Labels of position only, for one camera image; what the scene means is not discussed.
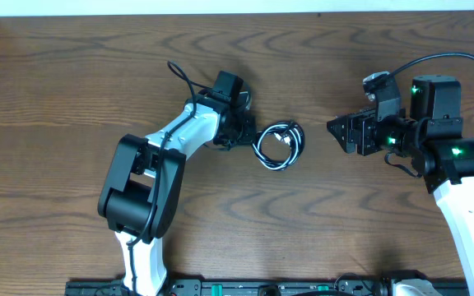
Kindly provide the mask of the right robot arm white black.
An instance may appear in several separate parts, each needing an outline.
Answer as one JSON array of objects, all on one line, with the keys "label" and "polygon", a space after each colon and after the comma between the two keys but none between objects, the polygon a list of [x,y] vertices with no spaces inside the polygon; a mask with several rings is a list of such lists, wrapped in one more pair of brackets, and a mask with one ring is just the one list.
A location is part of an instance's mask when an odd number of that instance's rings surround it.
[{"label": "right robot arm white black", "polygon": [[396,81],[386,72],[363,81],[375,106],[327,123],[347,153],[411,158],[407,173],[424,180],[442,211],[474,295],[474,138],[463,136],[461,85],[453,76],[416,76],[411,107],[401,106]]}]

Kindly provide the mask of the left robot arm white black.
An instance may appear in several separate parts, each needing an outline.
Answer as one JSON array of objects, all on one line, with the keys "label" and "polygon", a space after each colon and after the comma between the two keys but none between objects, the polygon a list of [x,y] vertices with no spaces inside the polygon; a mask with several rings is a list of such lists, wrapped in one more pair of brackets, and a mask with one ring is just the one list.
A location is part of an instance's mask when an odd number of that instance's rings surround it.
[{"label": "left robot arm white black", "polygon": [[255,123],[244,80],[218,73],[183,112],[157,132],[127,134],[117,144],[97,210],[119,241],[126,269],[124,295],[157,295],[167,270],[163,237],[175,216],[186,161],[209,141],[232,147],[251,142]]}]

